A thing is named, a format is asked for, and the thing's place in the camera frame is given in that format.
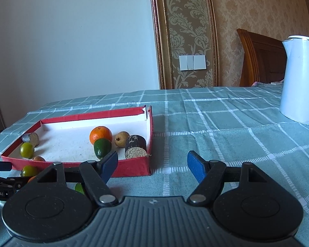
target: green lime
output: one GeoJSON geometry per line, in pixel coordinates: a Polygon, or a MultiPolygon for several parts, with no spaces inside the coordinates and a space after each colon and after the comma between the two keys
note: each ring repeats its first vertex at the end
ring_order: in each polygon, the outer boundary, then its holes
{"type": "Polygon", "coordinates": [[[31,165],[26,165],[22,170],[22,176],[36,176],[39,172],[40,171],[38,168],[31,165]]]}
{"type": "Polygon", "coordinates": [[[22,157],[31,159],[34,154],[34,147],[29,142],[23,143],[20,152],[22,157]]]}
{"type": "Polygon", "coordinates": [[[111,148],[111,142],[106,138],[100,138],[94,142],[94,152],[99,160],[108,154],[111,151],[111,148]]]}
{"type": "Polygon", "coordinates": [[[83,195],[85,194],[84,189],[82,188],[81,183],[77,183],[77,184],[75,185],[75,187],[74,187],[74,190],[80,192],[80,193],[83,194],[83,195]]]}

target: wall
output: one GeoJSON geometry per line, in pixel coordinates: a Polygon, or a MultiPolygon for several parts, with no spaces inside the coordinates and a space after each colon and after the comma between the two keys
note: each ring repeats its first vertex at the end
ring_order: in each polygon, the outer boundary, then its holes
{"type": "Polygon", "coordinates": [[[158,89],[150,0],[0,0],[0,108],[158,89]]]}
{"type": "Polygon", "coordinates": [[[213,0],[213,6],[223,86],[240,82],[244,50],[238,28],[278,40],[294,34],[309,36],[305,0],[213,0]]]}
{"type": "Polygon", "coordinates": [[[214,62],[207,0],[165,0],[165,12],[174,88],[212,87],[218,66],[214,62]],[[205,55],[206,70],[180,71],[181,55],[205,55]]]}

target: green checkered tablecloth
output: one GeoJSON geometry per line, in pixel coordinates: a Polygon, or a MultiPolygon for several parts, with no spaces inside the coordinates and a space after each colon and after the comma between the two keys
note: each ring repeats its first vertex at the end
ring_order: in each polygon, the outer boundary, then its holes
{"type": "MultiPolygon", "coordinates": [[[[215,87],[138,91],[58,101],[29,112],[0,134],[0,154],[40,119],[110,109],[152,106],[151,176],[112,178],[108,186],[118,196],[185,198],[197,186],[187,167],[194,150],[205,160],[228,166],[251,161],[293,194],[304,219],[296,238],[309,247],[309,126],[279,112],[281,87],[215,87]]],[[[0,172],[17,176],[19,172],[0,172]]],[[[224,191],[238,183],[228,183],[224,191]]],[[[0,245],[9,239],[1,221],[0,245]]]]}

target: floral wallpaper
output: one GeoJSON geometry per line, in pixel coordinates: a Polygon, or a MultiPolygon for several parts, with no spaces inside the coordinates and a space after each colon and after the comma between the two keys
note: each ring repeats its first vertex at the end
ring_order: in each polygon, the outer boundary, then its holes
{"type": "Polygon", "coordinates": [[[206,0],[165,0],[175,88],[212,86],[212,42],[206,0]],[[206,55],[206,70],[180,71],[180,55],[206,55]]]}
{"type": "MultiPolygon", "coordinates": [[[[166,0],[175,88],[212,86],[212,42],[206,0],[166,0]],[[179,55],[206,55],[207,69],[180,71],[179,55]]],[[[244,50],[237,29],[278,40],[309,36],[306,0],[213,0],[220,83],[238,86],[244,50]]]]}
{"type": "Polygon", "coordinates": [[[309,36],[305,0],[213,0],[213,6],[223,86],[239,86],[244,50],[238,28],[278,40],[309,36]]]}

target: tangerine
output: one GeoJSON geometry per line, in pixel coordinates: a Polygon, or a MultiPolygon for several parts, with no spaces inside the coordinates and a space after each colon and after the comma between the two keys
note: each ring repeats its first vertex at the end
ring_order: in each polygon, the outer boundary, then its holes
{"type": "Polygon", "coordinates": [[[32,181],[35,177],[36,177],[36,176],[32,176],[32,177],[29,179],[28,183],[29,183],[30,181],[32,181]]]}
{"type": "Polygon", "coordinates": [[[107,140],[111,142],[112,133],[110,129],[105,126],[95,127],[89,135],[89,141],[91,142],[92,145],[94,145],[94,142],[100,138],[106,138],[107,140]]]}

